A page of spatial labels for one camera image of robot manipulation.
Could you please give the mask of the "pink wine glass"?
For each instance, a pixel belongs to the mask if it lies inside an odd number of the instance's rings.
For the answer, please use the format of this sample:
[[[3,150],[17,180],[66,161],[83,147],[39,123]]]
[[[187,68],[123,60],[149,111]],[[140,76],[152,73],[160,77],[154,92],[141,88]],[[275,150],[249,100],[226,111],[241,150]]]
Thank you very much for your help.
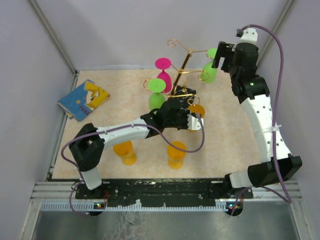
[[[169,58],[161,57],[155,61],[155,67],[161,72],[158,74],[157,78],[162,79],[165,82],[164,93],[169,93],[172,89],[172,79],[170,75],[166,72],[172,65],[172,62]]]

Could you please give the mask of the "green wine glass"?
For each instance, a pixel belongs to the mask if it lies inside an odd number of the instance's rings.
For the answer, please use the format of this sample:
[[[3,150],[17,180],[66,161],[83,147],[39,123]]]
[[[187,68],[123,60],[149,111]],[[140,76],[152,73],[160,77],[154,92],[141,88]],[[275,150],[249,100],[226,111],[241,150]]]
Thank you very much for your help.
[[[211,59],[210,62],[206,63],[202,68],[200,75],[201,80],[204,83],[213,83],[217,75],[217,69],[213,68],[213,62],[217,53],[217,48],[211,48],[207,51],[207,56]]]
[[[152,92],[148,100],[148,107],[150,110],[159,109],[166,101],[163,91],[166,88],[166,83],[161,78],[152,78],[148,81],[148,89]]]

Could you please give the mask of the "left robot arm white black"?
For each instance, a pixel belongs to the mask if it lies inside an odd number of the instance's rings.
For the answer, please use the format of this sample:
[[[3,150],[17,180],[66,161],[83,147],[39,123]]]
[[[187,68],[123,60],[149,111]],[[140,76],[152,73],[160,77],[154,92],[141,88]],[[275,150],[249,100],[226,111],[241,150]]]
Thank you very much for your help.
[[[196,114],[182,108],[180,104],[166,101],[161,107],[154,108],[129,123],[107,127],[95,127],[92,123],[84,125],[69,144],[69,150],[84,180],[87,194],[97,199],[104,192],[98,164],[105,149],[157,136],[167,128],[195,131],[200,127]]]

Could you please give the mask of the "gold wine glass rack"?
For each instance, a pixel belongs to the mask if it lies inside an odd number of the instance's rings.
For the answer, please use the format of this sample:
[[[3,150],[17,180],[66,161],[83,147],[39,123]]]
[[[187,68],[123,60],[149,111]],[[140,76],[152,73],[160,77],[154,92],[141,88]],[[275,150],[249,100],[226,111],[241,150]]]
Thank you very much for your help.
[[[203,82],[201,80],[202,69],[201,70],[189,70],[189,71],[186,70],[187,64],[188,64],[190,58],[192,57],[192,55],[194,53],[199,53],[199,51],[194,50],[194,48],[192,48],[192,47],[184,46],[180,41],[178,41],[176,39],[170,39],[167,41],[167,45],[171,48],[174,48],[177,44],[180,45],[182,48],[184,48],[187,51],[187,55],[186,55],[185,60],[180,68],[175,67],[171,61],[171,66],[170,66],[170,68],[168,68],[166,70],[166,72],[171,77],[172,88],[171,88],[170,92],[168,92],[168,93],[162,92],[162,93],[165,97],[165,100],[178,99],[180,101],[186,101],[186,103],[189,106],[199,105],[200,98],[197,96],[197,94],[196,93],[188,93],[187,86],[185,84],[179,85],[179,81],[183,75],[188,75],[188,74],[193,74],[193,73],[198,73],[199,74],[198,79],[201,82]],[[209,58],[207,55],[208,50],[201,50],[201,52],[202,53],[205,52],[207,58]],[[148,81],[150,81],[151,79],[146,79],[142,84],[146,90],[149,90],[148,89]]]

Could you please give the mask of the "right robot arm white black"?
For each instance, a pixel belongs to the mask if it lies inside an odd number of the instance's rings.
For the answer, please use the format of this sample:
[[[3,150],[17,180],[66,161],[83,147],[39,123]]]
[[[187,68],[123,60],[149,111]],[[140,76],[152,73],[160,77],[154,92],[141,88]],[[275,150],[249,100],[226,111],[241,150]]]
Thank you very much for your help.
[[[259,164],[225,175],[223,192],[235,198],[241,188],[264,187],[288,181],[302,166],[300,156],[293,156],[286,146],[280,127],[273,125],[270,91],[265,79],[257,74],[258,47],[252,43],[237,45],[219,42],[212,63],[230,75],[231,89],[246,112],[258,146]]]

